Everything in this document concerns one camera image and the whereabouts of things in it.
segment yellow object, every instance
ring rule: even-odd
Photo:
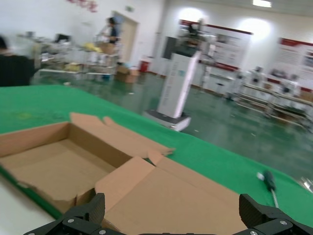
[[[70,71],[70,72],[79,72],[80,65],[76,64],[76,63],[70,63],[68,65],[65,65],[64,70],[65,71]]]
[[[102,52],[102,50],[98,47],[95,47],[93,43],[85,43],[85,48],[87,50],[92,50],[92,51],[99,52],[99,53]]]

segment doorway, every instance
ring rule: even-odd
[[[119,14],[118,12],[114,12],[113,15],[118,23],[117,30],[119,32],[122,44],[120,61],[123,63],[129,63],[134,47],[134,40],[137,32],[138,23],[128,17]]]

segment glossy floor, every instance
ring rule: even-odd
[[[34,85],[70,82],[71,86],[142,114],[157,107],[164,82],[151,74],[141,76],[135,84],[102,81],[99,77],[89,79],[45,73],[34,80]],[[192,116],[185,133],[276,168],[297,180],[302,176],[313,179],[313,134],[196,89],[189,93],[185,112]]]

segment workbench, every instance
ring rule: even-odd
[[[68,121],[70,112],[110,116],[129,129],[165,146],[176,148],[174,154],[169,156],[172,160],[237,193],[248,193],[261,204],[273,206],[271,194],[256,177],[257,172],[263,172],[269,167],[191,135],[166,129],[84,91],[66,86],[0,88],[0,100],[0,133]],[[281,210],[300,223],[313,227],[310,206],[313,205],[313,195],[288,175],[275,169],[270,170],[276,178]],[[19,187],[3,169],[0,173],[53,217],[60,216],[57,210],[32,190]]]

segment cardboard box on floor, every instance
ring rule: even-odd
[[[125,83],[135,83],[139,75],[138,70],[130,70],[126,66],[118,66],[115,79]]]
[[[0,164],[62,212],[104,192],[103,226],[125,234],[245,229],[238,194],[161,155],[172,149],[108,117],[71,117],[0,135]]]

